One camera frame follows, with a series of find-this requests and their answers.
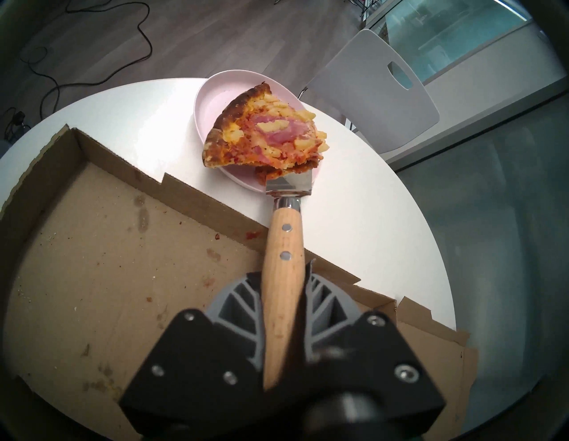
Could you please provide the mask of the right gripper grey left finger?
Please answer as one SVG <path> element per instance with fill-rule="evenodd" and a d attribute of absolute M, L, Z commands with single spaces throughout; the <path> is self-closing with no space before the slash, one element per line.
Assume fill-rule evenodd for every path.
<path fill-rule="evenodd" d="M 202 312 L 180 311 L 120 399 L 142 440 L 224 439 L 260 395 L 261 273 L 231 282 Z"/>

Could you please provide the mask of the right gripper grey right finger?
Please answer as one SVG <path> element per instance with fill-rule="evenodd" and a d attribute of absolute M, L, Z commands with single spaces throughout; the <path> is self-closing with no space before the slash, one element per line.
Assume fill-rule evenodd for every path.
<path fill-rule="evenodd" d="M 422 440 L 446 405 L 396 324 L 306 264 L 306 363 L 342 362 L 306 410 L 306 440 Z"/>

